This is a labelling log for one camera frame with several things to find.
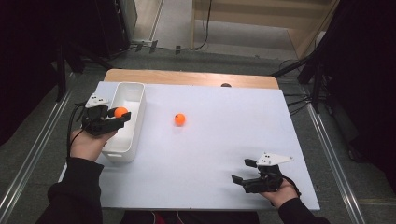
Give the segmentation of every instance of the person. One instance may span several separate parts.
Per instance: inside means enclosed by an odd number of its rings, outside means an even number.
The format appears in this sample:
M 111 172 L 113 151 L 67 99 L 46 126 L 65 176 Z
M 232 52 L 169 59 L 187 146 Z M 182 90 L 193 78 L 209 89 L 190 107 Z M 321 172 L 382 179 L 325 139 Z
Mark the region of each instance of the person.
M 48 190 L 49 206 L 36 223 L 103 223 L 99 176 L 104 166 L 96 163 L 103 146 L 116 132 L 92 136 L 81 130 L 71 134 L 74 139 L 67 158 L 63 180 Z M 294 187 L 284 179 L 277 192 L 263 192 L 278 209 L 284 223 L 327 224 L 326 218 L 315 217 L 301 202 Z M 256 212 L 139 212 L 127 211 L 126 223 L 260 223 Z

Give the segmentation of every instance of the white container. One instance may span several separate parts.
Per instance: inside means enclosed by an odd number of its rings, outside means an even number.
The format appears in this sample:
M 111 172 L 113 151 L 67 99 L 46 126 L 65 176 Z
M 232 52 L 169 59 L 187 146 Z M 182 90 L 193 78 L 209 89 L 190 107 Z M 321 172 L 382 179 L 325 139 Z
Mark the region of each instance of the white container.
M 126 121 L 124 127 L 107 141 L 102 153 L 112 162 L 130 162 L 136 155 L 145 114 L 145 85 L 136 82 L 119 83 L 110 108 L 119 106 L 131 112 L 131 120 Z

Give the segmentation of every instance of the orange ball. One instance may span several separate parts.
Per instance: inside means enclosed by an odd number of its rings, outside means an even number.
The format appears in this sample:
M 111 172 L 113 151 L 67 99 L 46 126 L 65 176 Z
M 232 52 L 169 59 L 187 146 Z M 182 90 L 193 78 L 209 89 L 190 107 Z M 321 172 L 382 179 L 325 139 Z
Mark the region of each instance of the orange ball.
M 186 122 L 186 117 L 184 116 L 184 114 L 176 114 L 175 115 L 175 124 L 177 126 L 183 125 L 184 122 Z
M 114 111 L 114 117 L 120 118 L 122 117 L 123 114 L 128 113 L 128 110 L 125 107 L 117 107 L 117 109 Z

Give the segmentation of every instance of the forearm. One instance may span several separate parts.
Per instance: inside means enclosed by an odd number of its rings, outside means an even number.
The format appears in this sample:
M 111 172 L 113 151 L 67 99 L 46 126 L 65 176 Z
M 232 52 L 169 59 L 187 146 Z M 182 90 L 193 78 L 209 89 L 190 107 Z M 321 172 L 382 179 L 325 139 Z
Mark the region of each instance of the forearm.
M 49 206 L 37 223 L 102 223 L 102 170 L 93 161 L 69 159 L 63 181 L 49 188 Z
M 278 210 L 283 223 L 289 224 L 330 224 L 324 217 L 315 217 L 299 198 L 291 199 Z

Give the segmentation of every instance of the floor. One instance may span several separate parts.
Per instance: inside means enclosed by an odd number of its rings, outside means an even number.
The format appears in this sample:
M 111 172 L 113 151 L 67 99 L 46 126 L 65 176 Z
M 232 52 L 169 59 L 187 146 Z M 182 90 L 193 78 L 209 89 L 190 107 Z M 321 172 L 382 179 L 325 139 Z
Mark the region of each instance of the floor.
M 158 40 L 157 47 L 169 49 L 169 52 L 163 51 L 158 55 L 151 55 L 147 52 L 145 52 L 146 54 L 130 52 L 128 56 L 121 55 L 112 63 L 118 67 L 125 68 L 129 68 L 128 66 L 133 63 L 136 69 L 140 67 L 142 69 L 163 70 L 186 69 L 185 65 L 182 66 L 177 61 L 174 64 L 153 65 L 150 60 L 156 60 L 156 63 L 160 63 L 165 56 L 165 60 L 176 57 L 172 56 L 175 55 L 173 52 L 175 46 L 189 47 L 191 1 L 135 0 L 135 2 L 139 17 L 136 23 L 134 42 L 143 42 L 150 45 L 152 41 Z M 205 26 L 205 21 L 196 21 L 195 26 L 197 28 L 195 46 L 200 46 L 204 42 L 205 33 L 203 26 Z M 200 51 L 222 55 L 223 57 L 226 55 L 227 60 L 214 62 L 217 58 L 212 54 L 204 60 L 201 57 L 202 55 L 195 56 L 193 53 L 181 55 L 177 60 L 181 58 L 184 60 L 183 63 L 187 62 L 190 65 L 190 67 L 187 66 L 187 69 L 191 71 L 206 69 L 217 71 L 218 68 L 216 66 L 222 63 L 225 64 L 221 68 L 222 72 L 250 75 L 258 73 L 260 75 L 262 73 L 270 74 L 272 72 L 271 69 L 260 68 L 260 65 L 262 66 L 260 64 L 261 60 L 269 62 L 268 67 L 275 68 L 275 70 L 297 61 L 287 31 L 283 28 L 275 27 L 238 25 L 213 21 L 209 23 L 209 37 Z M 83 76 L 73 75 L 68 83 L 70 86 L 75 85 L 72 90 L 72 100 L 70 101 L 84 101 L 88 92 L 94 91 L 96 83 L 103 80 L 105 73 L 106 71 L 102 68 L 89 63 Z M 295 78 L 298 74 L 299 72 L 295 70 L 279 78 L 280 89 L 290 92 L 309 91 L 309 85 L 301 86 L 296 82 Z M 73 79 L 74 77 L 79 78 L 78 82 Z M 56 89 L 43 99 L 37 110 L 29 116 L 28 121 L 22 124 L 18 130 L 18 135 L 0 147 L 0 167 L 3 171 L 7 170 L 2 172 L 0 176 L 0 194 L 7 192 L 10 183 L 16 181 L 14 177 L 21 171 L 20 167 L 25 162 L 25 159 L 34 156 L 30 148 L 35 146 L 35 138 L 28 136 L 41 134 L 41 128 L 43 125 L 47 125 L 45 122 L 49 111 L 57 108 L 56 106 L 53 108 L 55 96 Z M 326 111 L 323 105 L 321 106 L 320 110 Z M 41 158 L 39 161 L 34 161 L 30 164 L 35 169 L 28 174 L 30 176 L 29 181 L 19 182 L 20 189 L 24 188 L 24 191 L 11 192 L 14 197 L 20 198 L 18 203 L 11 205 L 11 207 L 14 207 L 14 212 L 8 214 L 3 209 L 3 204 L 0 206 L 0 223 L 6 223 L 1 221 L 4 216 L 9 216 L 8 223 L 31 223 L 32 218 L 36 218 L 45 208 L 47 204 L 47 199 L 45 198 L 47 189 L 58 179 L 59 173 L 64 166 L 64 154 L 58 148 L 64 145 L 64 127 L 66 127 L 68 121 L 68 116 L 66 115 L 70 114 L 70 112 L 70 108 L 65 108 L 63 114 L 57 120 L 58 124 L 54 127 L 51 137 L 43 138 L 47 141 L 46 150 L 41 151 L 40 146 L 38 146 L 38 149 L 37 147 L 32 147 L 36 149 L 33 154 L 37 154 Z M 304 156 L 306 156 L 308 170 L 312 172 L 311 177 L 317 187 L 317 195 L 322 207 L 322 211 L 318 214 L 331 218 L 334 220 L 333 223 L 394 223 L 396 219 L 394 213 L 396 197 L 384 180 L 383 174 L 371 164 L 356 163 L 349 159 L 346 144 L 332 117 L 327 113 L 321 113 L 316 116 L 309 111 L 309 107 L 306 107 L 302 113 L 293 116 L 292 120 L 304 150 Z M 325 124 L 326 129 L 322 130 L 321 133 L 325 133 L 324 135 L 327 135 L 327 139 L 318 137 L 320 132 L 317 132 L 317 130 L 320 127 L 316 126 L 315 122 L 311 122 L 312 120 Z M 7 156 L 11 153 L 13 160 L 7 160 Z M 337 168 L 336 164 L 334 168 L 329 165 L 330 162 L 326 162 L 332 153 L 336 157 L 335 162 L 340 163 L 341 174 L 334 172 L 334 169 L 336 170 Z M 344 175 L 346 183 L 334 181 L 338 175 L 341 177 Z M 343 198 L 343 193 L 348 189 L 350 191 L 347 191 L 347 193 L 351 193 L 354 196 L 352 199 L 356 200 L 355 203 L 359 207 L 358 210 L 348 210 L 348 197 Z M 353 214 L 353 212 L 357 211 L 361 212 L 361 214 Z M 119 220 L 121 215 L 122 213 L 118 211 L 104 210 L 105 223 L 114 223 L 114 220 Z M 276 212 L 260 213 L 260 215 L 261 223 L 268 223 L 268 220 L 271 223 L 280 223 Z M 363 219 L 356 219 L 353 217 L 354 215 L 357 217 L 362 216 Z

